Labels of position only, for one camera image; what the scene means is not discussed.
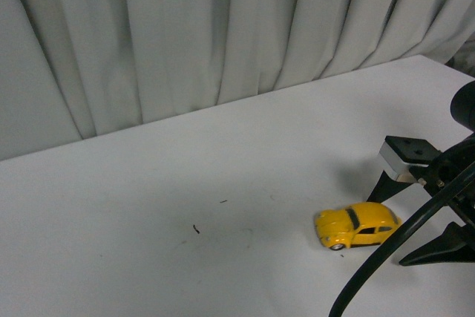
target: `white curtain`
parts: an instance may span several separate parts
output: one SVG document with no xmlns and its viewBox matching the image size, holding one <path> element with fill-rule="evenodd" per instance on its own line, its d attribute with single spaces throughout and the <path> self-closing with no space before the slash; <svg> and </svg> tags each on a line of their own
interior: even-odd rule
<svg viewBox="0 0 475 317">
<path fill-rule="evenodd" d="M 1 0 L 0 159 L 474 32 L 475 0 Z"/>
</svg>

